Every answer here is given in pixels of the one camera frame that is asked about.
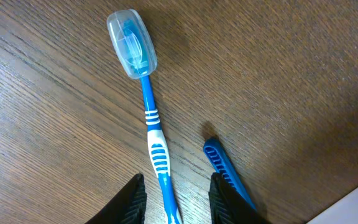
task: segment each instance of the brown wooden surface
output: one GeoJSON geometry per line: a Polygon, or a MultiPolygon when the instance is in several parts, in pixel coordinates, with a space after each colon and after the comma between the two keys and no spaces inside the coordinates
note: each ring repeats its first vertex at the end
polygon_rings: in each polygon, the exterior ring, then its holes
{"type": "Polygon", "coordinates": [[[136,173],[163,223],[140,83],[106,18],[137,9],[184,223],[218,135],[259,210],[302,223],[358,186],[358,1],[0,0],[0,223],[84,223],[136,173]]]}

